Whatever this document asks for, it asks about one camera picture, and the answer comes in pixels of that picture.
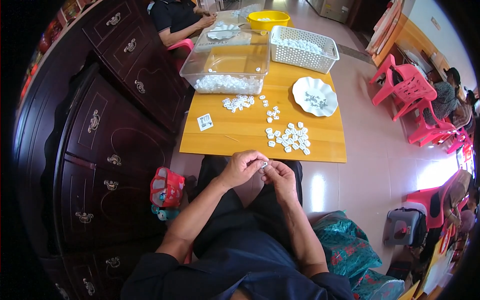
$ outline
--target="white fluted plate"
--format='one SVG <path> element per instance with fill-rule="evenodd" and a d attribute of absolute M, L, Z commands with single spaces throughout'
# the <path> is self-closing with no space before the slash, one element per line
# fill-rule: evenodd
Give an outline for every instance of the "white fluted plate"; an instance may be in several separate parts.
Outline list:
<path fill-rule="evenodd" d="M 321 79 L 302 77 L 295 82 L 292 92 L 295 102 L 317 117 L 330 117 L 338 107 L 332 87 Z"/>
<path fill-rule="evenodd" d="M 207 36 L 212 39 L 225 39 L 237 36 L 240 32 L 240 27 L 233 24 L 222 24 L 220 26 L 215 26 L 212 30 L 207 33 Z"/>

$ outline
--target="black shirt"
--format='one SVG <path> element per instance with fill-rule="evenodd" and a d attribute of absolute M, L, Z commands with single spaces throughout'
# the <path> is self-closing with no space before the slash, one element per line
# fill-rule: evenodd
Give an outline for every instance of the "black shirt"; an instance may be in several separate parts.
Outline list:
<path fill-rule="evenodd" d="M 125 282 L 122 300 L 229 300 L 241 288 L 252 300 L 353 300 L 346 276 L 307 278 L 285 248 L 262 231 L 221 234 L 191 264 L 171 255 L 144 255 Z"/>
<path fill-rule="evenodd" d="M 201 16 L 195 14 L 195 3 L 190 0 L 155 0 L 150 10 L 155 28 L 158 32 L 170 28 L 174 33 L 195 24 Z"/>

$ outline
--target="white plastic basket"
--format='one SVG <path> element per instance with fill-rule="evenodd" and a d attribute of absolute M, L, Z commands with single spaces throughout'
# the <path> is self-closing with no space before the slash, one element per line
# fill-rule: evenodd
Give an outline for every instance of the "white plastic basket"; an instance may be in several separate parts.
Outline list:
<path fill-rule="evenodd" d="M 319 46 L 327 55 L 274 43 L 274 38 L 304 40 Z M 335 41 L 323 35 L 285 26 L 272 28 L 272 60 L 327 74 L 340 59 Z"/>

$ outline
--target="yellow table top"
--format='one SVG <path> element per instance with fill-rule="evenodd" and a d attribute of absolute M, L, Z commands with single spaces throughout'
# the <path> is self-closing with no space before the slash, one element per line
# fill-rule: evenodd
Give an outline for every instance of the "yellow table top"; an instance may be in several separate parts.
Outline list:
<path fill-rule="evenodd" d="M 223 107 L 222 100 L 235 95 L 200 94 L 195 92 L 190 112 L 180 144 L 180 152 L 231 156 L 235 152 L 254 149 L 268 158 L 347 162 L 345 139 L 343 135 L 340 107 L 330 117 L 316 117 L 295 103 L 292 94 L 293 84 L 301 77 L 319 78 L 329 84 L 335 91 L 330 73 L 322 74 L 305 68 L 270 61 L 270 70 L 264 79 L 261 95 L 266 96 L 268 107 L 255 96 L 255 104 L 245 111 L 232 113 Z M 266 112 L 278 106 L 280 119 L 268 123 Z M 213 127 L 200 131 L 197 118 L 209 113 Z M 284 133 L 288 123 L 303 122 L 308 128 L 307 135 L 311 142 L 310 154 L 305 155 L 300 149 L 290 153 L 284 151 L 281 144 L 269 147 L 265 129 L 272 128 Z"/>

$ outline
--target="yellow plastic basin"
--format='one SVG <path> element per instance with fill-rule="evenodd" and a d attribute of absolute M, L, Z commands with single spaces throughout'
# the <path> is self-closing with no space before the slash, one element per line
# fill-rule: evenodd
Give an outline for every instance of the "yellow plastic basin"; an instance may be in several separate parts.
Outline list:
<path fill-rule="evenodd" d="M 270 21 L 259 21 L 258 19 L 269 18 Z M 272 31 L 273 26 L 287 26 L 290 20 L 289 15 L 277 11 L 252 12 L 248 15 L 247 21 L 252 29 L 262 29 Z"/>

